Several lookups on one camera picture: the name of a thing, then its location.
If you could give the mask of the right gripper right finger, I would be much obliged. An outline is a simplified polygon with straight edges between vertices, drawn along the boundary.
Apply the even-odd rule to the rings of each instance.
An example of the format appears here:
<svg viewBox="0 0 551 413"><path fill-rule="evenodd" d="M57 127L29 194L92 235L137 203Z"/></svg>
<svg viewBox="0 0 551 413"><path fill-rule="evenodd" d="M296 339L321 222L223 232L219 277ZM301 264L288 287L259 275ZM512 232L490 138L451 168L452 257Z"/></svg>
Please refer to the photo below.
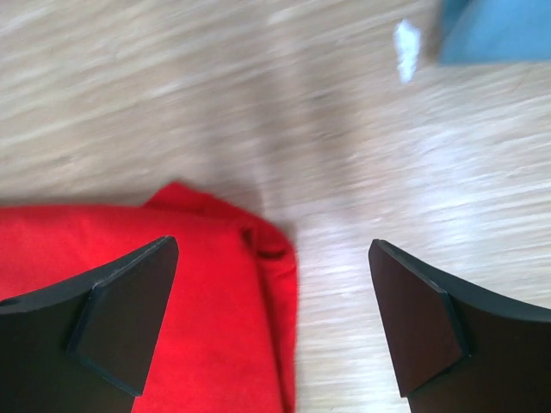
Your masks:
<svg viewBox="0 0 551 413"><path fill-rule="evenodd" d="M550 311L375 239L371 279L412 412L548 412Z"/></svg>

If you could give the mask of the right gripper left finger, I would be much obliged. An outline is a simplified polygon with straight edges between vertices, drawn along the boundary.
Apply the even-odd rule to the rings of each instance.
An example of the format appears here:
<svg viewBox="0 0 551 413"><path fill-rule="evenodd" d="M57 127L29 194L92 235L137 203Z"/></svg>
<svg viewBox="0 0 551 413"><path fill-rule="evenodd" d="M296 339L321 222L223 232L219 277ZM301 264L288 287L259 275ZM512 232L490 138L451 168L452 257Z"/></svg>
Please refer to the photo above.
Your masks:
<svg viewBox="0 0 551 413"><path fill-rule="evenodd" d="M176 275L161 237L1 303L3 412L129 412L142 396Z"/></svg>

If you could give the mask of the red t shirt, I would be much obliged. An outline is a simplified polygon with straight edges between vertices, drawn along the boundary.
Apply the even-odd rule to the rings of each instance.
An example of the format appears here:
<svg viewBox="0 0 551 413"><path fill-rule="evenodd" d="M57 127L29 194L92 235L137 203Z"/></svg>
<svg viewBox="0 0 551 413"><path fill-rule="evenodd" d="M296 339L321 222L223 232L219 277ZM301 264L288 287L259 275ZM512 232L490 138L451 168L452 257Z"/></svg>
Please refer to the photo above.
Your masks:
<svg viewBox="0 0 551 413"><path fill-rule="evenodd" d="M142 396L129 412L292 412L298 269L271 223L180 183L141 206L1 210L1 303L161 237L176 275Z"/></svg>

